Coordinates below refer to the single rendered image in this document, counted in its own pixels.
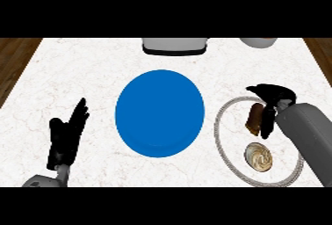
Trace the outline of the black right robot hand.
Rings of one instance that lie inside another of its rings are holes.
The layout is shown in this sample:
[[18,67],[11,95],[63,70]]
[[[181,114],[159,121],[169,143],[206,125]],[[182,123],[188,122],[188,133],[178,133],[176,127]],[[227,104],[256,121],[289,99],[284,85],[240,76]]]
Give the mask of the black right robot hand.
[[255,86],[247,86],[250,91],[263,101],[262,122],[260,122],[260,138],[266,139],[272,132],[274,115],[294,104],[294,92],[283,86],[259,83]]

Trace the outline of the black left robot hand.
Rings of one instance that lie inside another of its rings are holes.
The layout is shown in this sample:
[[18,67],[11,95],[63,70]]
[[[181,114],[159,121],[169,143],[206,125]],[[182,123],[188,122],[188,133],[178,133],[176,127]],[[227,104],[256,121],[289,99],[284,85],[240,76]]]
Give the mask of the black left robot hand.
[[61,164],[67,166],[73,164],[79,146],[79,136],[86,118],[89,117],[86,111],[85,98],[82,98],[72,111],[69,121],[63,122],[58,118],[52,118],[48,121],[49,150],[47,169],[51,171],[54,171]]

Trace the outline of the brown sweet potato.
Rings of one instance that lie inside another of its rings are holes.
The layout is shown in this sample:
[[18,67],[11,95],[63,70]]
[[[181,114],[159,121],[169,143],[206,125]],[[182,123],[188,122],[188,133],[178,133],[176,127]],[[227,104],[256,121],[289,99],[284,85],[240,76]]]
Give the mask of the brown sweet potato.
[[250,134],[258,135],[260,131],[262,123],[262,104],[255,103],[249,111],[249,117],[246,119],[244,127],[247,128]]

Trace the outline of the white round placemat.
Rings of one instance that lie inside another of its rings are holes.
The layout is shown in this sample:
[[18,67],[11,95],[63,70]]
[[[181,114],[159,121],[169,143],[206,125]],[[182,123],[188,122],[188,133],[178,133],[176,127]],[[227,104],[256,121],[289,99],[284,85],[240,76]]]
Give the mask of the white round placemat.
[[[240,185],[286,187],[299,178],[303,159],[278,127],[272,128],[266,140],[259,135],[253,135],[244,127],[255,103],[262,104],[255,97],[235,97],[219,108],[213,122],[216,149],[229,175]],[[272,165],[266,171],[256,171],[244,160],[244,149],[252,143],[269,151]]]

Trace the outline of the blue round plate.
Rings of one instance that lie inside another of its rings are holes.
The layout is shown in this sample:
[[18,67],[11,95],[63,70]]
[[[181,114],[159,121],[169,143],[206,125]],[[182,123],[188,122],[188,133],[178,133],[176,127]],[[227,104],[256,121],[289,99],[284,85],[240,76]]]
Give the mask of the blue round plate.
[[117,134],[142,156],[168,157],[196,140],[204,106],[193,82],[175,71],[144,72],[125,85],[114,106]]

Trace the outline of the grey round bowl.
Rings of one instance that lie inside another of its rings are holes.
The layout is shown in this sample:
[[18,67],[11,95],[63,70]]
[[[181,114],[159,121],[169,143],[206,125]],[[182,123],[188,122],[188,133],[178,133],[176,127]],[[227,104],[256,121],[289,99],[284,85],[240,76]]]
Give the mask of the grey round bowl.
[[253,48],[266,48],[275,42],[275,38],[240,38],[240,41]]

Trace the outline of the beige swirled round pastry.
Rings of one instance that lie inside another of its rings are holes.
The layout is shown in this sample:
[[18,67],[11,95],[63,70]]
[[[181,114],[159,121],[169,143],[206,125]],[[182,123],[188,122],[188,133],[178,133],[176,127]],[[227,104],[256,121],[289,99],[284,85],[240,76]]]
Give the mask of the beige swirled round pastry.
[[252,142],[243,152],[247,165],[258,171],[265,172],[272,167],[272,155],[266,147],[258,142]]

